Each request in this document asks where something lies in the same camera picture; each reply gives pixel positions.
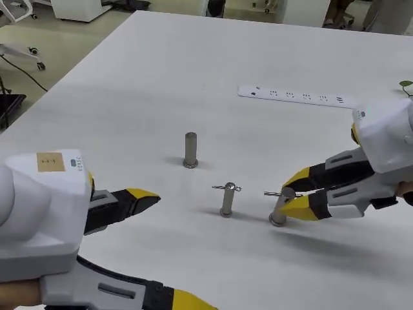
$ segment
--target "green plant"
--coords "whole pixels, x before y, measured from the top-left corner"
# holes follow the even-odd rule
[[[410,94],[409,92],[407,92],[406,87],[409,87],[411,85],[413,85],[413,82],[411,81],[401,81],[399,83],[399,85],[401,86],[401,88],[403,89],[403,92],[405,92],[407,94],[408,97],[412,97],[413,95]]]

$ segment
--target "metal peg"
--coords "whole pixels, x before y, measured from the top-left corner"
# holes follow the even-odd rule
[[[196,159],[197,135],[195,132],[185,134],[185,158],[183,166],[188,169],[193,169],[198,166]]]
[[[224,200],[222,203],[222,208],[219,210],[219,213],[224,218],[229,218],[232,215],[232,202],[234,201],[235,192],[241,192],[241,187],[236,186],[232,182],[228,182],[225,186],[213,186],[213,189],[223,189]]]
[[[279,212],[280,208],[284,207],[288,202],[294,198],[301,197],[302,195],[297,195],[294,189],[290,187],[285,187],[281,192],[264,192],[265,196],[276,196],[278,197],[274,211],[269,216],[270,223],[276,227],[284,227],[287,222],[287,217]]]

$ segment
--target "black cable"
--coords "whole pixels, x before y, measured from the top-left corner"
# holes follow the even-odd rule
[[[8,128],[8,105],[7,105],[7,91],[6,91],[6,88],[5,88],[5,84],[3,83],[3,79],[1,78],[1,76],[0,76],[0,88],[1,88],[1,92],[3,93],[3,96],[2,96],[2,99],[3,100],[1,100],[1,105],[2,105],[2,108],[3,108],[3,110],[4,110],[4,112],[5,112],[5,127],[6,128]]]
[[[3,60],[6,61],[9,65],[13,66],[14,68],[16,68],[16,69],[20,70],[21,72],[23,72],[24,74],[26,74],[34,83],[37,84],[38,87],[43,89],[45,92],[48,92],[48,90],[45,87],[43,87],[38,81],[36,81],[35,78],[32,77],[29,73],[24,71],[22,68],[19,68],[18,66],[13,64],[11,61],[7,60],[3,55],[0,54],[0,57],[3,58]]]

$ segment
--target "tan label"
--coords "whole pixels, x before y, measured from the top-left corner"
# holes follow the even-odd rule
[[[62,153],[37,153],[39,172],[66,171]]]

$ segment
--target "robotic arm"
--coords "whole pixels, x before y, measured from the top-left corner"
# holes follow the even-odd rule
[[[369,205],[397,204],[401,182],[413,181],[413,101],[404,99],[353,111],[352,138],[359,145],[307,167],[283,188],[312,191],[287,202],[280,213],[301,220],[360,218]],[[412,201],[406,194],[406,201]]]
[[[49,310],[216,309],[188,292],[103,269],[77,254],[84,234],[160,200],[141,189],[94,186],[78,150],[15,156],[0,166],[0,283],[40,278]]]

